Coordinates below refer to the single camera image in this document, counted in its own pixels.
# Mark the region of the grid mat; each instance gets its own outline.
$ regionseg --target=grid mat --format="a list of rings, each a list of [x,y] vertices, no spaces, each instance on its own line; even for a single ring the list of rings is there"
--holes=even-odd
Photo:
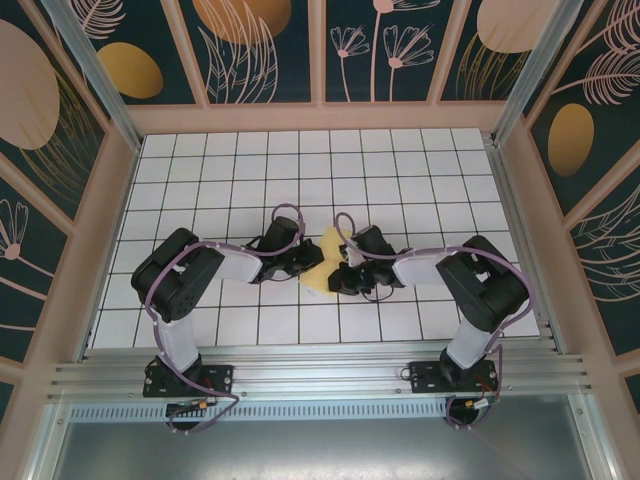
[[[301,207],[314,242],[346,211],[358,229],[378,225],[397,250],[459,245],[480,233],[518,262],[477,129],[150,135],[141,157],[89,348],[155,346],[129,281],[176,228],[242,245],[280,203]],[[459,322],[444,286],[397,289],[376,304],[295,280],[214,280],[194,333],[200,347],[442,340]],[[535,315],[505,335],[538,336]]]

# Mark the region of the robotic arm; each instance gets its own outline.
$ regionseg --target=robotic arm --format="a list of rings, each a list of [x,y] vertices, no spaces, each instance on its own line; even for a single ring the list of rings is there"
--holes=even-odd
[[[296,243],[296,237],[300,243],[289,248]],[[145,396],[197,395],[177,372],[196,384],[201,384],[206,377],[193,338],[191,313],[213,279],[258,284],[272,279],[279,271],[289,277],[298,276],[324,260],[320,247],[304,239],[300,226],[286,217],[276,217],[264,236],[256,237],[244,247],[214,243],[209,248],[197,246],[199,243],[196,235],[180,228],[152,252],[132,276],[131,285],[142,303],[146,303],[155,287],[150,303],[160,317],[156,327],[164,349],[156,357],[160,372],[153,380],[147,368]],[[197,248],[160,278],[179,255],[194,246]]]
[[[237,403],[237,397],[231,395],[233,367],[223,366],[226,376],[223,373],[221,378],[214,378],[217,370],[202,365],[190,314],[213,279],[257,284],[272,279],[279,271],[295,277],[321,263],[321,249],[305,240],[303,233],[301,215],[298,223],[285,217],[273,218],[266,234],[244,247],[200,242],[189,230],[181,228],[136,269],[131,284],[152,318],[160,317],[154,318],[160,355],[156,357],[155,370],[151,372],[149,366],[145,370],[144,396],[196,397],[202,396],[198,393],[201,391],[232,397]],[[469,379],[475,384],[473,376],[479,366],[487,362],[492,365],[484,357],[508,323],[505,319],[532,293],[524,277],[516,275],[517,270],[481,236],[451,250],[407,249],[398,253],[375,225],[357,232],[350,240],[342,238],[345,262],[328,279],[331,291],[358,295],[371,293],[377,284],[404,288],[444,281],[464,318],[442,351],[437,368],[428,367],[433,368],[429,375],[436,379],[435,383],[448,388],[440,391],[469,391]],[[417,371],[412,372],[417,378]],[[206,422],[204,428],[233,405]],[[172,427],[175,414],[169,421]]]
[[[515,268],[479,235],[451,252],[429,249],[424,255],[409,249],[396,254],[375,225],[343,240],[345,262],[329,277],[334,292],[370,294],[377,284],[404,288],[444,281],[463,317],[439,365],[430,371],[431,379],[433,384],[444,380],[452,391],[464,391],[469,379],[475,384],[478,365],[505,328],[505,320],[529,299],[529,288]]]

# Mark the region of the orange circle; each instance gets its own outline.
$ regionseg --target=orange circle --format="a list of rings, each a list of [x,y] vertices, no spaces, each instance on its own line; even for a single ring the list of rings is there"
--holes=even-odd
[[[245,3],[250,13],[245,10]],[[273,38],[291,19],[291,0],[193,0],[193,7],[218,38],[240,45],[259,43],[258,19],[266,24]]]

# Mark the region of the yellow sponge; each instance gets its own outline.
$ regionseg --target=yellow sponge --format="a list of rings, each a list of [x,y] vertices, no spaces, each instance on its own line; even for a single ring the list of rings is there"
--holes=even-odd
[[[343,230],[342,233],[347,237],[351,236],[350,232]],[[300,275],[300,283],[325,295],[335,296],[335,292],[329,291],[329,275],[338,269],[340,262],[344,261],[340,254],[340,245],[342,244],[343,242],[338,236],[335,227],[327,227],[320,242],[318,242],[322,249],[324,262]]]

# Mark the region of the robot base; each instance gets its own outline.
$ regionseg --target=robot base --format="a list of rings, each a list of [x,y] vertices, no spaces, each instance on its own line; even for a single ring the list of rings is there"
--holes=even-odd
[[[498,388],[496,367],[491,360],[481,360],[465,372],[458,385],[451,385],[440,373],[440,361],[411,362],[409,380],[412,393],[474,393],[482,392],[480,377],[491,390]]]
[[[233,386],[233,366],[231,365],[198,365],[193,371],[185,371],[184,375],[205,388],[217,392],[231,393]],[[145,398],[201,398],[206,396],[200,390],[185,385],[161,361],[155,366],[145,369]]]

